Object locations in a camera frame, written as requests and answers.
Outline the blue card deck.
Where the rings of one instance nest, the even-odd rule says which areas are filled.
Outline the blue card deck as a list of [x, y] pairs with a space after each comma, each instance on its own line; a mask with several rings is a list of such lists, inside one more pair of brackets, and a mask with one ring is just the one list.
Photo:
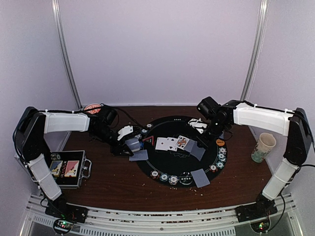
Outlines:
[[125, 144], [129, 147], [132, 152], [139, 151], [141, 149], [141, 144], [138, 138], [132, 138], [125, 141]]

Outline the orange big blind button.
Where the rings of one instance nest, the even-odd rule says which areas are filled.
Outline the orange big blind button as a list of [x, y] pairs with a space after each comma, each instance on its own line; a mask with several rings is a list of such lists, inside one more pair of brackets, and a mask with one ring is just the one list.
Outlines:
[[220, 147], [224, 146], [225, 145], [225, 141], [224, 140], [221, 140], [221, 139], [217, 139], [216, 140], [216, 144]]

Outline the red black all-in triangle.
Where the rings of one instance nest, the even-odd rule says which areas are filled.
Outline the red black all-in triangle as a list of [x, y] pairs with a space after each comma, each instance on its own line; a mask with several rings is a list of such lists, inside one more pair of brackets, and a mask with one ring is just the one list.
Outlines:
[[145, 139], [142, 140], [143, 143], [149, 143], [152, 146], [154, 146], [154, 136], [149, 136], [146, 137]]

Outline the blue white chips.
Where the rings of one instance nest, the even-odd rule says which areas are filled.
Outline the blue white chips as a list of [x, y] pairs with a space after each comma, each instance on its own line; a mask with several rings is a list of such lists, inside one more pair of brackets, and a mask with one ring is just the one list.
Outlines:
[[179, 179], [177, 176], [170, 176], [168, 182], [170, 185], [177, 185]]
[[220, 161], [225, 162], [226, 161], [226, 153], [227, 150], [224, 147], [219, 148], [218, 158]]

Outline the queen of spades card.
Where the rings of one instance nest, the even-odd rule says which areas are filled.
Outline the queen of spades card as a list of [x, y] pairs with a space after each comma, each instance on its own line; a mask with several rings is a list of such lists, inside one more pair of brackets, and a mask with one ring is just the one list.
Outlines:
[[185, 147], [187, 146], [188, 142], [189, 142], [189, 138], [180, 135], [175, 143], [175, 147], [184, 150]]

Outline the ace of diamonds card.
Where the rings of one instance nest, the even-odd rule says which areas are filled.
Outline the ace of diamonds card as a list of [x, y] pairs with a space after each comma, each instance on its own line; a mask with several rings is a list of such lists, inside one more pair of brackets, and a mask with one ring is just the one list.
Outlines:
[[168, 150], [168, 139], [164, 137], [158, 137], [155, 150]]

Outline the two of clubs card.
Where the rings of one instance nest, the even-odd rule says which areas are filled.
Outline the two of clubs card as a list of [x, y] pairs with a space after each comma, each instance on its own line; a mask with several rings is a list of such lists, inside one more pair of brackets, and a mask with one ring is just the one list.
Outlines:
[[178, 139], [174, 137], [168, 137], [167, 138], [167, 150], [170, 151], [177, 151], [176, 143]]

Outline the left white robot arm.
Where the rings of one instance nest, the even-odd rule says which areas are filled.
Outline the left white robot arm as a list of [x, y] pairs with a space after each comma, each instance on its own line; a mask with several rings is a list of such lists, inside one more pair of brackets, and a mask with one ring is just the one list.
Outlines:
[[93, 138], [107, 143], [113, 155], [132, 156], [125, 137], [132, 134], [134, 128], [127, 125], [118, 131], [113, 130], [110, 126], [117, 115], [115, 108], [106, 105], [79, 111], [38, 110], [32, 106], [25, 108], [12, 135], [14, 147], [35, 183], [53, 201], [51, 209], [59, 218], [67, 218], [71, 208], [58, 199], [62, 191], [49, 170], [48, 156], [51, 150], [45, 134], [88, 132]]

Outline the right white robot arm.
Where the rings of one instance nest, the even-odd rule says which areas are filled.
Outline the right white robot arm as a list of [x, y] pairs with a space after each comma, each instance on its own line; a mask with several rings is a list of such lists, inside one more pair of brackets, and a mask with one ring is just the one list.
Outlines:
[[208, 124], [193, 126], [201, 133], [199, 140], [203, 147], [229, 131], [232, 125], [257, 127], [267, 130], [260, 134], [252, 154], [254, 160], [261, 161], [276, 144], [273, 133], [287, 138], [282, 161], [252, 206], [255, 216], [264, 216], [271, 209], [272, 201], [304, 166], [310, 148], [315, 146], [305, 111], [266, 108], [245, 100], [230, 100], [220, 105], [211, 97], [204, 98], [197, 110], [209, 120]]

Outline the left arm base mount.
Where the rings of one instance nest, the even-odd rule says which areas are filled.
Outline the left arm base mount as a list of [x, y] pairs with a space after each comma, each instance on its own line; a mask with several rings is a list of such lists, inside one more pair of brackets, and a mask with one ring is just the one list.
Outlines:
[[89, 210], [86, 207], [82, 206], [74, 206], [69, 204], [55, 206], [49, 204], [45, 210], [45, 214], [75, 223], [85, 223], [88, 211]]

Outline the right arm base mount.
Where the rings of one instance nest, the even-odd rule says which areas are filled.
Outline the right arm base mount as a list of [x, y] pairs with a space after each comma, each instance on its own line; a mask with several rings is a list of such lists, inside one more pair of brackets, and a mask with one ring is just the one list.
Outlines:
[[270, 214], [278, 212], [276, 206], [270, 206], [268, 208], [259, 207], [257, 203], [250, 205], [241, 205], [235, 208], [238, 222], [252, 221], [259, 218], [268, 217]]

